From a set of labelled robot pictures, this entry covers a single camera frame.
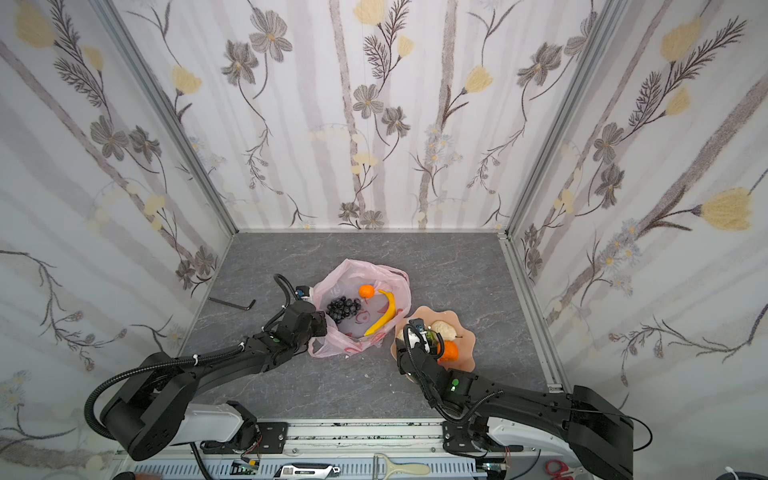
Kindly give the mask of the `cream fake pear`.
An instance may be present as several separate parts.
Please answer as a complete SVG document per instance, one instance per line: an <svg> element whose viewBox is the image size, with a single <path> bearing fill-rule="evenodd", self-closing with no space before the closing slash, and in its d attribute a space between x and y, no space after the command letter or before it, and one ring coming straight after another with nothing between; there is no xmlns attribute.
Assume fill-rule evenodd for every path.
<svg viewBox="0 0 768 480"><path fill-rule="evenodd" d="M430 325L430 329L439 334L444 341L454 341L458 337L455 327L445 321L435 321Z"/></svg>

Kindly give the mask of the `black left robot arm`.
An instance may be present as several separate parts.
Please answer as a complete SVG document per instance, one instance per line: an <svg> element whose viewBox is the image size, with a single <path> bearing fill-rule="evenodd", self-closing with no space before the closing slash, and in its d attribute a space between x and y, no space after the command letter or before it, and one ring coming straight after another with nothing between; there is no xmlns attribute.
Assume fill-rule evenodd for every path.
<svg viewBox="0 0 768 480"><path fill-rule="evenodd" d="M298 300L284 309L274 329L234 347L178 358L158 352L104 381L85 401L85 422L136 461L189 443L204 443L216 453L244 452L262 438L256 416L237 401L206 406L196 404L195 397L273 370L326 333L324 313Z"/></svg>

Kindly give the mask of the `small orange fake fruit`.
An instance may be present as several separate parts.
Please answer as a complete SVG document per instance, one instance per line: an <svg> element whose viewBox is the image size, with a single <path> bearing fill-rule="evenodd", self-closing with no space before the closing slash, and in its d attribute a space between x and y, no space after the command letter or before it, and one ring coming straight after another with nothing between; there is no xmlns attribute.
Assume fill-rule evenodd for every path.
<svg viewBox="0 0 768 480"><path fill-rule="evenodd" d="M373 298L375 294L376 289L373 285L370 284L361 285L358 289L358 296L365 301Z"/></svg>

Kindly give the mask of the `pink plastic bag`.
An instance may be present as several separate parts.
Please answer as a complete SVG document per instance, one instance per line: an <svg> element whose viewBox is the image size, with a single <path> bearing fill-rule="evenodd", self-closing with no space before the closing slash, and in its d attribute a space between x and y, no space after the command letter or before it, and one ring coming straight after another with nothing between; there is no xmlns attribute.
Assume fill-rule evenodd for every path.
<svg viewBox="0 0 768 480"><path fill-rule="evenodd" d="M411 309L406 272L346 259L311 288L310 300L325 316L327 332L310 340L315 358L355 355L380 346Z"/></svg>

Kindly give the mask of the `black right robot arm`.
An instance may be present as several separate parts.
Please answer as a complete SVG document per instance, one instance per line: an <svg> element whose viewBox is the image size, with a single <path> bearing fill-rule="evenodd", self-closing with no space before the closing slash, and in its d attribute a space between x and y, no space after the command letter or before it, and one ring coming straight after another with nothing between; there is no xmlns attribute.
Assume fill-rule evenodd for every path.
<svg viewBox="0 0 768 480"><path fill-rule="evenodd" d="M503 385L480 375L446 369L421 344L397 339L400 372L420 387L445 421L470 426L493 419L544 432L567 445L585 469L601 479L634 477L634 423L595 391L546 393Z"/></svg>

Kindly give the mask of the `pink scalloped plate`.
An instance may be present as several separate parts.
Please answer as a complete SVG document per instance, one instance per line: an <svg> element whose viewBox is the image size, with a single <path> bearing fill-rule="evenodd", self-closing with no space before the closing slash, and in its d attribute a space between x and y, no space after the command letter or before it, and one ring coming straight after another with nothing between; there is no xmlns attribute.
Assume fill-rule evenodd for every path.
<svg viewBox="0 0 768 480"><path fill-rule="evenodd" d="M460 358L455 362L438 362L445 368L453 368L464 372L474 371L475 360L473 357L473 352L476 344L475 334L462 326L458 315L455 312L451 310L435 311L427 306L418 307L410 317L407 317L405 320L400 321L396 325L395 338L390 347L390 353L396 362L395 341L397 339L404 340L405 336L408 336L410 329L409 322L415 319L422 319L424 325L429 329L430 325L435 321L445 321L453 325L458 332L458 337L454 340L454 342L459 348Z"/></svg>

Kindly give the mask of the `orange fake tangerine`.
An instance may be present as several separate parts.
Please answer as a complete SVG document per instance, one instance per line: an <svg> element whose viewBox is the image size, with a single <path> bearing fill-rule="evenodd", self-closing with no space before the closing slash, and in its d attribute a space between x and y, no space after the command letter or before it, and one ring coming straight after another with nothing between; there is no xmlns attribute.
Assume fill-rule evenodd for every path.
<svg viewBox="0 0 768 480"><path fill-rule="evenodd" d="M454 341L445 340L442 344L438 361L441 363L455 362L459 358L460 352L457 344Z"/></svg>

